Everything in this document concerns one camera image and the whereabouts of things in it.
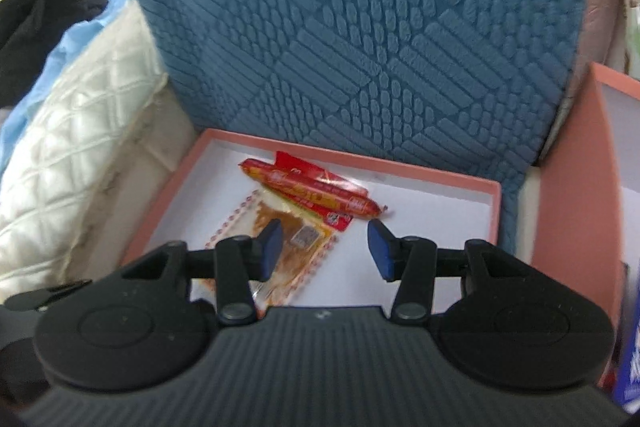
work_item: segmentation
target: ribbed black plastic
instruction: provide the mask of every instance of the ribbed black plastic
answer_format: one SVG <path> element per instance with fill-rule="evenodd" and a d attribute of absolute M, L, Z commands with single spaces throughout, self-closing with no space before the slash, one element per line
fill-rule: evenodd
<path fill-rule="evenodd" d="M 159 387 L 123 395 L 50 391 L 22 413 L 34 427 L 619 426 L 594 387 L 516 395 L 466 377 L 426 330 L 378 308 L 271 309 L 228 328 Z"/>

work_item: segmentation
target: light blue cloth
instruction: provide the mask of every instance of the light blue cloth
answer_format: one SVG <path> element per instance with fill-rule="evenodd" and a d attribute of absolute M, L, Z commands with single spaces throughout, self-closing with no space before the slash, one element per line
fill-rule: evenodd
<path fill-rule="evenodd" d="M 109 0 L 104 12 L 95 19 L 76 23 L 62 35 L 58 45 L 47 57 L 42 73 L 30 92 L 18 102 L 0 128 L 0 176 L 4 174 L 16 144 L 51 92 L 51 87 L 62 70 L 76 60 L 89 42 L 118 16 L 127 1 Z"/>

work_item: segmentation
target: mattress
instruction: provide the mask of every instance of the mattress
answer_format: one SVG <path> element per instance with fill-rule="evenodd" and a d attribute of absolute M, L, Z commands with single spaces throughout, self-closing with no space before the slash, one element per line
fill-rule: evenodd
<path fill-rule="evenodd" d="M 136 0 L 60 74 L 0 186 L 0 300 L 117 266 L 195 138 Z"/>
<path fill-rule="evenodd" d="M 498 180 L 500 244 L 585 0 L 140 0 L 201 126 Z"/>

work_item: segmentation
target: red sausage wrapper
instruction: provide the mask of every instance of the red sausage wrapper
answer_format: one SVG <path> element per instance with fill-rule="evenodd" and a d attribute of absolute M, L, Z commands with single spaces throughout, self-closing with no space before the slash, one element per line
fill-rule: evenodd
<path fill-rule="evenodd" d="M 327 169 L 323 169 L 322 167 L 305 161 L 301 158 L 297 158 L 296 156 L 292 156 L 289 153 L 284 151 L 276 151 L 276 161 L 275 166 L 278 169 L 282 169 L 284 171 L 296 172 L 297 174 L 302 174 L 307 178 L 311 178 L 312 180 L 318 180 L 324 183 L 328 183 L 330 185 L 335 185 L 340 188 L 344 188 L 344 190 L 348 190 L 350 192 L 354 192 L 359 196 L 367 197 L 368 191 L 364 187 L 360 187 L 355 183 L 334 174 Z M 276 191 L 281 197 L 286 198 L 290 201 L 293 201 L 295 204 L 306 208 L 310 212 L 316 214 L 316 216 L 322 219 L 322 222 L 326 224 L 328 227 L 331 227 L 338 232 L 344 232 L 347 227 L 350 225 L 351 221 L 353 221 L 353 216 L 349 214 L 341 214 L 340 212 L 335 212 L 335 210 L 331 210 L 330 208 L 325 208 L 324 206 L 320 206 L 319 204 L 312 203 L 311 201 L 305 200 L 300 196 L 290 196 L 289 194 L 284 194 L 283 192 Z"/>
<path fill-rule="evenodd" d="M 260 160 L 248 158 L 240 164 L 240 168 L 249 177 L 269 188 L 289 196 L 298 196 L 335 212 L 373 219 L 383 211 L 375 201 L 367 197 Z"/>

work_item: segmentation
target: transparent plastic wrapper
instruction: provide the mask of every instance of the transparent plastic wrapper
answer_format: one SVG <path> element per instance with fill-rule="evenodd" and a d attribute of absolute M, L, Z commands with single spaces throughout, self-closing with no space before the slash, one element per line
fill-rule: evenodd
<path fill-rule="evenodd" d="M 254 190 L 211 237 L 207 248 L 234 235 L 258 235 L 271 219 L 282 222 L 282 253 L 271 278 L 264 283 L 251 281 L 259 310 L 281 306 L 302 286 L 331 250 L 336 237 L 331 228 L 291 201 L 266 188 Z M 213 280 L 207 285 L 215 288 Z"/>
<path fill-rule="evenodd" d="M 274 166 L 288 172 L 296 172 L 298 174 L 302 174 L 303 176 L 306 176 L 311 180 L 335 185 L 336 187 L 343 188 L 343 190 L 348 190 L 350 192 L 353 192 L 353 194 L 362 196 L 364 198 L 369 195 L 366 188 L 360 187 L 359 185 L 343 178 L 342 176 L 338 176 L 337 174 L 334 174 L 327 169 L 307 162 L 302 158 L 292 156 L 284 151 L 276 151 L 276 161 L 274 163 Z M 328 225 L 334 230 L 337 230 L 338 232 L 344 232 L 353 220 L 353 216 L 350 216 L 349 214 L 335 212 L 334 210 L 331 210 L 324 206 L 320 206 L 316 203 L 312 203 L 309 200 L 305 200 L 300 196 L 292 196 L 290 194 L 284 194 L 281 192 L 277 193 L 286 200 L 291 200 L 298 206 L 302 206 L 303 208 L 308 209 L 311 213 L 316 214 L 320 217 L 320 219 L 322 219 L 322 222 L 324 224 Z"/>
<path fill-rule="evenodd" d="M 386 206 L 380 208 L 375 201 L 349 190 L 308 178 L 298 172 L 280 169 L 255 158 L 247 158 L 239 166 L 247 176 L 273 190 L 298 196 L 335 212 L 373 219 L 386 210 Z"/>

